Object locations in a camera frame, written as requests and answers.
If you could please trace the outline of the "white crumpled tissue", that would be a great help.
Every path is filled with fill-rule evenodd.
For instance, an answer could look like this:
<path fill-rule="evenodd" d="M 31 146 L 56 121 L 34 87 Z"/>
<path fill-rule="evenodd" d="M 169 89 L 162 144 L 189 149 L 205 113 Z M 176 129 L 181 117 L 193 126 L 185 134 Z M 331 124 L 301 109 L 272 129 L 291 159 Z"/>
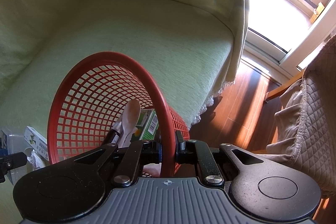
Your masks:
<path fill-rule="evenodd" d="M 27 155 L 27 161 L 32 170 L 38 170 L 41 168 L 46 167 L 46 163 L 44 162 L 43 158 L 32 148 L 27 148 L 25 150 Z"/>

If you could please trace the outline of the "white plastic spoon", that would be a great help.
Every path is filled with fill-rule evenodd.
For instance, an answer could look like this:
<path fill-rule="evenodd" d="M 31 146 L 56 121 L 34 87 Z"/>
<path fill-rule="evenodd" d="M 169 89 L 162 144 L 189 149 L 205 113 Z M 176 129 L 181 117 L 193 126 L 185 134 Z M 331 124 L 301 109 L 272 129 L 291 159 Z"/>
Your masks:
<path fill-rule="evenodd" d="M 141 112 L 140 103 L 137 99 L 127 102 L 123 109 L 123 113 L 118 120 L 112 125 L 111 129 L 119 133 L 117 145 L 121 148 L 124 146 L 126 138 L 131 135 L 138 122 Z"/>

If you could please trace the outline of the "beige quilted covered chair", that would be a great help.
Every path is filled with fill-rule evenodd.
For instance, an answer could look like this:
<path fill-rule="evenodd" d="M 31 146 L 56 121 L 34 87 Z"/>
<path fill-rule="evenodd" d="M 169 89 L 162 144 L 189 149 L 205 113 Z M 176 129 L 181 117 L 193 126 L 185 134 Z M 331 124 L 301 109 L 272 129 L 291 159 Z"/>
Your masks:
<path fill-rule="evenodd" d="M 309 175 L 323 196 L 335 195 L 335 37 L 280 101 L 277 140 L 263 157 Z"/>

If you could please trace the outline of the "white green small box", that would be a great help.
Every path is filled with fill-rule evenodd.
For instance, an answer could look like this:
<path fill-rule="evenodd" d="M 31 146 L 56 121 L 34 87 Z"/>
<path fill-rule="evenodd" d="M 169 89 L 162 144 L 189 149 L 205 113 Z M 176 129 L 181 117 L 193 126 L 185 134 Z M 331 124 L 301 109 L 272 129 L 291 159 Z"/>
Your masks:
<path fill-rule="evenodd" d="M 47 140 L 44 136 L 33 127 L 27 126 L 24 132 L 24 139 L 43 159 L 49 161 Z"/>

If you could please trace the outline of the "red plastic mesh basket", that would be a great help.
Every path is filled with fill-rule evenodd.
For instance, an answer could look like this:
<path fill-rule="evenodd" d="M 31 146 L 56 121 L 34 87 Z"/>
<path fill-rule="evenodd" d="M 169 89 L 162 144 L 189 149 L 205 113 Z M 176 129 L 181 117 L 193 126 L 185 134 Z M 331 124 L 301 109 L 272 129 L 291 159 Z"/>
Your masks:
<path fill-rule="evenodd" d="M 162 143 L 161 177 L 176 173 L 175 132 L 185 140 L 189 130 L 170 107 L 151 74 L 137 61 L 117 52 L 99 52 L 74 66 L 61 82 L 47 126 L 49 161 L 55 164 L 102 143 L 126 103 L 137 99 L 154 109 Z"/>

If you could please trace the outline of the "window frame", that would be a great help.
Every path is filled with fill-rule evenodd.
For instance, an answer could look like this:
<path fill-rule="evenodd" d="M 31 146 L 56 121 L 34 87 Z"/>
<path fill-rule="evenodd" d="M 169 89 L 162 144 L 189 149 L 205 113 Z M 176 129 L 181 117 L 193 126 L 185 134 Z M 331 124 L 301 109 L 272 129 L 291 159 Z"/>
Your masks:
<path fill-rule="evenodd" d="M 335 0 L 314 23 L 311 0 L 249 0 L 247 47 L 286 71 L 302 69 L 335 33 Z"/>

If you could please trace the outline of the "green covered sofa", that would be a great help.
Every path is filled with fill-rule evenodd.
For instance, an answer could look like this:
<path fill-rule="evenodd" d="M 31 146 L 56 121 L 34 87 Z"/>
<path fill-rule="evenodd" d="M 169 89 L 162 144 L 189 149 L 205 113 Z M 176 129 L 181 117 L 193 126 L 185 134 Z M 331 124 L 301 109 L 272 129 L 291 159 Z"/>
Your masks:
<path fill-rule="evenodd" d="M 235 80 L 249 0 L 1 0 L 1 128 L 45 134 L 55 93 L 82 59 L 137 60 L 192 125 Z"/>

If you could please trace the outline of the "green white carton box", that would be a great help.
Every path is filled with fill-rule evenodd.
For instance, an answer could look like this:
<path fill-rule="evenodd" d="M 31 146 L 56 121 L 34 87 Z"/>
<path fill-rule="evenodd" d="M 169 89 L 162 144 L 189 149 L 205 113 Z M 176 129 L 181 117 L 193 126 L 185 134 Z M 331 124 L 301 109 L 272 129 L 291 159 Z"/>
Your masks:
<path fill-rule="evenodd" d="M 142 109 L 130 141 L 154 140 L 159 121 L 154 109 Z"/>

